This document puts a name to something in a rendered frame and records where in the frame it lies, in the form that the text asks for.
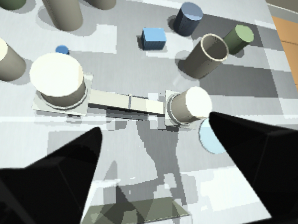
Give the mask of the dark blue cylinder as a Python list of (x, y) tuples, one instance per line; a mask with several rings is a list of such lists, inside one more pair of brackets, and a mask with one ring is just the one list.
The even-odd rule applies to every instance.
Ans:
[(184, 2), (173, 22), (173, 30), (181, 37), (189, 37), (203, 17), (203, 11), (194, 3)]

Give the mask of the light blue block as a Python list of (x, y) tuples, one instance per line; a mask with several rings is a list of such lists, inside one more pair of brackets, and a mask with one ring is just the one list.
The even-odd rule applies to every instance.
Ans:
[(164, 28), (143, 28), (141, 35), (143, 51), (163, 50), (166, 41)]

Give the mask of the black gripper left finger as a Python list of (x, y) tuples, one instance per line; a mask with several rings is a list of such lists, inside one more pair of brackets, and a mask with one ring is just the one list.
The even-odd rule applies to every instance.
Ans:
[(25, 224), (81, 224), (101, 143), (94, 127), (24, 168), (1, 168), (0, 207)]

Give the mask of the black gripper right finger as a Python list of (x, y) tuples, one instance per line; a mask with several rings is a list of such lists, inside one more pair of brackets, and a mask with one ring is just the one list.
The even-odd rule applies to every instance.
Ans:
[(298, 211), (298, 130), (215, 111), (208, 124), (271, 218)]

